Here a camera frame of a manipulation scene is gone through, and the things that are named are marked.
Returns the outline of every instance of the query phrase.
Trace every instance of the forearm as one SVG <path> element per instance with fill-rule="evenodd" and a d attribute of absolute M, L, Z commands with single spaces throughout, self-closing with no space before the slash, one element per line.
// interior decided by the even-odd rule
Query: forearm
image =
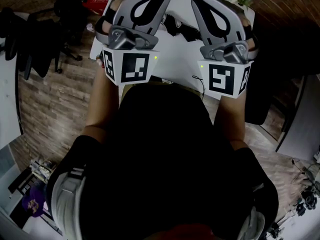
<path fill-rule="evenodd" d="M 244 91 L 237 99 L 222 96 L 214 126 L 218 127 L 230 142 L 243 142 L 245 139 L 245 106 L 247 93 Z"/>
<path fill-rule="evenodd" d="M 114 119 L 118 109 L 118 86 L 113 84 L 106 76 L 105 70 L 99 67 L 91 91 L 84 133 L 92 127 L 107 131 L 108 124 Z"/>

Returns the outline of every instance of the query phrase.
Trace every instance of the white table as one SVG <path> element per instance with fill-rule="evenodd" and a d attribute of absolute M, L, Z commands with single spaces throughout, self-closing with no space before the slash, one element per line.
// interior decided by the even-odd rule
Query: white table
<path fill-rule="evenodd" d="M 28 19 L 26 13 L 16 13 L 23 19 Z M 0 38 L 3 46 L 5 38 Z M 18 72 L 16 71 L 17 56 L 6 61 L 4 51 L 0 52 L 0 149 L 23 134 L 20 125 L 18 110 Z"/>
<path fill-rule="evenodd" d="M 255 12 L 245 6 L 243 6 L 242 9 L 253 26 Z M 166 13 L 199 29 L 191 6 L 191 0 L 171 0 Z M 214 15 L 214 17 L 218 26 L 225 24 L 217 15 Z M 200 53 L 200 47 L 204 46 L 204 43 L 200 40 L 187 42 L 181 34 L 173 37 L 163 30 L 158 30 L 155 36 L 159 38 L 159 42 L 154 50 L 161 52 L 161 54 L 152 75 L 202 92 L 203 86 L 201 82 L 192 78 L 192 76 L 195 75 L 201 78 L 201 72 L 198 68 L 197 61 L 203 60 L 203 56 Z M 101 50 L 102 44 L 94 38 L 90 58 L 95 60 Z M 220 99 L 221 95 L 214 95 L 213 97 Z"/>

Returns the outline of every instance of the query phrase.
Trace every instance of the desk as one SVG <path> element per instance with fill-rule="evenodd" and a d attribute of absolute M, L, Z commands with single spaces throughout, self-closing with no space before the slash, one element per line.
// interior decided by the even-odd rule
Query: desk
<path fill-rule="evenodd" d="M 28 19 L 26 13 L 16 13 Z M 0 38 L 0 46 L 4 46 L 5 38 Z M 0 149 L 23 134 L 19 124 L 20 109 L 18 98 L 17 56 L 6 61 L 5 52 L 0 52 Z"/>
<path fill-rule="evenodd" d="M 305 76 L 292 124 L 276 151 L 302 160 L 312 160 L 320 145 L 320 81 Z"/>
<path fill-rule="evenodd" d="M 253 26 L 255 12 L 245 6 L 243 6 L 242 9 Z M 166 13 L 171 14 L 182 22 L 199 29 L 191 6 L 191 0 L 171 0 Z M 218 25 L 220 23 L 224 23 L 219 17 L 216 17 L 215 19 Z M 152 75 L 192 88 L 202 93 L 203 86 L 201 82 L 192 78 L 192 76 L 195 75 L 201 78 L 201 72 L 197 61 L 203 60 L 203 56 L 200 53 L 200 47 L 204 46 L 204 43 L 200 40 L 187 42 L 181 34 L 173 37 L 163 30 L 158 30 L 155 36 L 159 38 L 159 43 L 155 46 L 154 50 L 161 52 L 161 54 Z M 102 44 L 94 38 L 90 58 L 95 60 L 101 50 Z M 216 94 L 213 95 L 213 97 L 220 99 L 221 95 Z"/>

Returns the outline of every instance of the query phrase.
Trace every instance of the floor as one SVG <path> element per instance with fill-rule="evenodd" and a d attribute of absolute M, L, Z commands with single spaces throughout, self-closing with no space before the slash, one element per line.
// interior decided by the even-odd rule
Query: floor
<path fill-rule="evenodd" d="M 92 15 L 89 21 L 95 23 L 98 18 Z M 30 159 L 37 156 L 59 162 L 81 133 L 95 72 L 99 67 L 89 59 L 93 38 L 94 34 L 85 30 L 82 45 L 71 48 L 83 57 L 82 61 L 61 55 L 62 74 L 54 72 L 52 61 L 45 78 L 39 77 L 34 70 L 28 81 L 24 80 L 22 74 L 19 75 L 18 93 L 24 135 L 14 140 L 10 147 L 21 170 L 29 165 Z M 219 101 L 205 96 L 203 102 L 214 121 Z M 278 134 L 283 122 L 281 117 L 273 116 L 276 112 L 276 108 L 271 108 L 266 125 Z M 246 125 L 245 141 L 277 188 L 280 219 L 303 190 L 300 182 L 304 177 L 293 167 L 290 157 L 274 152 L 274 144 L 255 125 Z"/>

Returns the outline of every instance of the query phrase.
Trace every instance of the black cloth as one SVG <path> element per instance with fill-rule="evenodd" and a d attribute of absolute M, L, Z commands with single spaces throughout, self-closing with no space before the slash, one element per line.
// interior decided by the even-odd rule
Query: black cloth
<path fill-rule="evenodd" d="M 105 145 L 79 136 L 48 183 L 50 193 L 61 173 L 86 163 L 84 240 L 142 240 L 191 223 L 237 238 L 254 203 L 252 187 L 269 179 L 249 148 L 234 151 L 216 131 L 197 95 L 136 85 L 112 127 Z"/>

